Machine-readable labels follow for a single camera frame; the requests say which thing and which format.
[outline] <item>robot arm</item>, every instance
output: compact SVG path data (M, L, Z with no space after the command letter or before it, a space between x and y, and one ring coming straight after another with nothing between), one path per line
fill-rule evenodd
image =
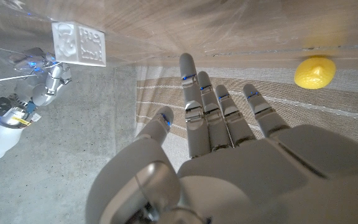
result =
M0 98L0 158L19 142L24 128L40 119L37 107L50 104L71 82L68 65L39 48L13 54L8 60L16 70L34 76L18 81L14 94Z
M256 140L226 88L215 97L189 54L180 70L192 159L173 171L160 146L173 114L162 108L97 176L87 223L358 223L357 142L289 127L246 85L265 136Z

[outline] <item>robotic hand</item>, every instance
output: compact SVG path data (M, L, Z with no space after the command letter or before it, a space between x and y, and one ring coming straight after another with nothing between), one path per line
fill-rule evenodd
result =
M358 223L358 143L325 129L294 128L252 85L256 140L230 94L180 57L191 160L172 168L161 144L173 121L160 109L99 173L87 223Z
M33 76L18 81L15 93L0 98L0 158L19 142L24 128L40 119L37 107L50 104L71 82L68 65L40 48L13 54L8 61Z

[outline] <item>beige fabric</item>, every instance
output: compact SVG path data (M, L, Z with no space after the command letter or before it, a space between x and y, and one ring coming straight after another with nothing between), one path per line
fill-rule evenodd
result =
M238 78L211 77L211 82L213 86L226 86L258 138L262 134L241 93L246 83L255 85L290 126L313 124L358 141L358 93L328 88L306 90L295 84ZM171 106L175 113L171 132L186 138L180 78L137 81L137 122L148 122L163 105Z

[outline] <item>white cube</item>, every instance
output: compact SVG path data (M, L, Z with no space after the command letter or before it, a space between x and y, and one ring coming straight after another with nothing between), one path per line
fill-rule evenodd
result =
M57 61L106 66L103 32L75 22L53 22L52 32Z

